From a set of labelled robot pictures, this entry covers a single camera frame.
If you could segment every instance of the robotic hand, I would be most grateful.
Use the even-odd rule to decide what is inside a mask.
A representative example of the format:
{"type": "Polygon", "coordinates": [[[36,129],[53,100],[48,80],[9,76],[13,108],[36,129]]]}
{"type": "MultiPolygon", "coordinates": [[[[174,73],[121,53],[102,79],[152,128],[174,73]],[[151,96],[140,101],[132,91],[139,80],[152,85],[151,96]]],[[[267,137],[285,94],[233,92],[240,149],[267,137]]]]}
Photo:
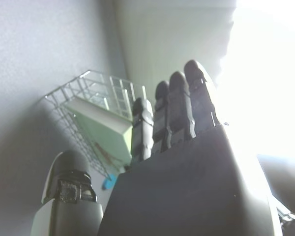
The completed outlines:
{"type": "Polygon", "coordinates": [[[87,160],[67,151],[51,167],[31,235],[281,236],[295,215],[272,196],[256,157],[232,140],[205,70],[189,61],[155,98],[154,116],[149,101],[134,103],[133,160],[104,217],[87,160]]]}

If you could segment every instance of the white wire basket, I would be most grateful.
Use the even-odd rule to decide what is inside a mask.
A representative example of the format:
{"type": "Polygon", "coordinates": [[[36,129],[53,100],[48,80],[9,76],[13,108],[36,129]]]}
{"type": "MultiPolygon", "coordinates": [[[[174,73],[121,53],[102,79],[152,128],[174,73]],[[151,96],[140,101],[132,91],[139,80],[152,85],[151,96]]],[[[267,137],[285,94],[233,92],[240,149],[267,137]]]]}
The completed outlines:
{"type": "Polygon", "coordinates": [[[89,141],[76,124],[74,114],[64,107],[64,104],[75,96],[132,120],[133,102],[138,97],[146,99],[145,87],[99,71],[88,70],[45,96],[56,127],[69,138],[74,148],[88,158],[92,168],[103,176],[109,177],[89,141]]]}

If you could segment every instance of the metal wire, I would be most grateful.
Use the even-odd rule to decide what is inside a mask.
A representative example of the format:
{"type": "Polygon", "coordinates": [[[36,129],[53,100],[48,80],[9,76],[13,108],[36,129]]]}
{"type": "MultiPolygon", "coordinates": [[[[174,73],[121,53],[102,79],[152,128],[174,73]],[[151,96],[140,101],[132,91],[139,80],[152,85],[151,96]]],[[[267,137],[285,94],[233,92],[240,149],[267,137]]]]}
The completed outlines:
{"type": "Polygon", "coordinates": [[[105,177],[109,177],[103,163],[97,158],[90,142],[75,120],[75,115],[64,104],[74,97],[80,97],[126,119],[132,119],[131,106],[136,97],[145,98],[144,86],[107,75],[95,70],[88,70],[68,83],[58,87],[45,96],[51,107],[55,125],[67,134],[70,142],[89,160],[92,168],[105,177]]]}

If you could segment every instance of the wall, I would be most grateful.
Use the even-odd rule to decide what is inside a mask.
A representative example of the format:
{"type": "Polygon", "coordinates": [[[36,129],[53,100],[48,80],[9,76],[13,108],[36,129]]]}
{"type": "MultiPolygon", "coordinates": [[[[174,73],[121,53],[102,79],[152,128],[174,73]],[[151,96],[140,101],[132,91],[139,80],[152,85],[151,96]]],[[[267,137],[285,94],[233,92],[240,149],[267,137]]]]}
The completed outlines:
{"type": "Polygon", "coordinates": [[[29,235],[53,158],[69,148],[40,98],[90,68],[125,78],[115,27],[109,0],[0,1],[0,236],[29,235]]]}
{"type": "Polygon", "coordinates": [[[226,54],[235,1],[116,0],[128,78],[146,86],[154,103],[157,84],[197,59],[215,80],[226,54]]]}

